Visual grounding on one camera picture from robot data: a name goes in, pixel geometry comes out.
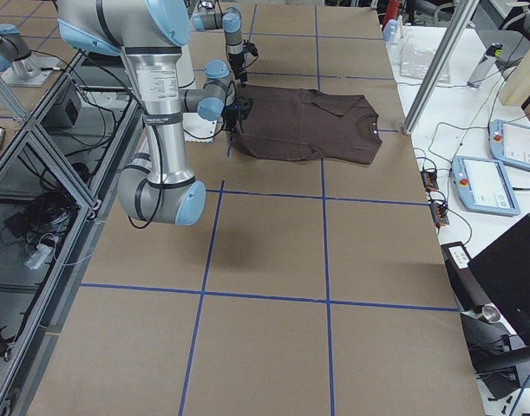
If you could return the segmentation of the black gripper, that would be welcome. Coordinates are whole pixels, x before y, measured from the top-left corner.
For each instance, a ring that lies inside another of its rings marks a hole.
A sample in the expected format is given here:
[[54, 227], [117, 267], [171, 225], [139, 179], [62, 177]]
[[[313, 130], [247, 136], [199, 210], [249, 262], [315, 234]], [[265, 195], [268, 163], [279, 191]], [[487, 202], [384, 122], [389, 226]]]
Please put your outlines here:
[[239, 54], [229, 54], [229, 64], [233, 72], [234, 79], [239, 81], [240, 86], [244, 87], [248, 82], [248, 74], [245, 68], [246, 52]]
[[223, 111], [224, 130], [230, 133], [243, 132], [243, 121], [246, 120], [252, 111], [253, 99], [239, 97], [232, 104], [226, 106]]

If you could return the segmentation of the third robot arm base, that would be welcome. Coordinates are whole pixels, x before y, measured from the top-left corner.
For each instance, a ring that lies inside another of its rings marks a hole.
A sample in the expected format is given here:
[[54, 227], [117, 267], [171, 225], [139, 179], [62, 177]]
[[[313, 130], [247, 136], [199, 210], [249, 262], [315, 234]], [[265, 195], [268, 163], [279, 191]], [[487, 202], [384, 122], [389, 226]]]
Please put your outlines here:
[[0, 24], [0, 74], [7, 85], [41, 87], [59, 69], [59, 58], [36, 55], [15, 25]]

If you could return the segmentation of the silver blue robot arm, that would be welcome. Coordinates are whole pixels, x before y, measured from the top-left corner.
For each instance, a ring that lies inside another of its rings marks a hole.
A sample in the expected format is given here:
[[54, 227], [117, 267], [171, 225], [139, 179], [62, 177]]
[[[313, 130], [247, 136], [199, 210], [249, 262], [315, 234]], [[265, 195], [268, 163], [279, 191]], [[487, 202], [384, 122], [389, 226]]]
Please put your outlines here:
[[221, 29], [225, 36], [226, 59], [235, 80], [244, 87], [248, 82], [247, 68], [258, 60], [257, 46], [242, 36], [243, 17], [236, 7], [224, 10], [218, 2], [205, 1], [192, 15], [193, 27], [196, 31]]
[[[146, 223], [195, 224], [206, 188], [186, 161], [184, 115], [218, 120], [234, 103], [231, 80], [246, 82], [245, 54], [253, 46], [242, 39], [240, 9], [190, 15], [182, 1], [61, 1], [57, 21], [71, 47], [119, 56], [140, 103], [147, 137], [121, 171], [122, 209]], [[182, 88], [179, 80], [193, 29], [221, 29], [226, 39], [226, 61], [206, 65], [201, 89]]]

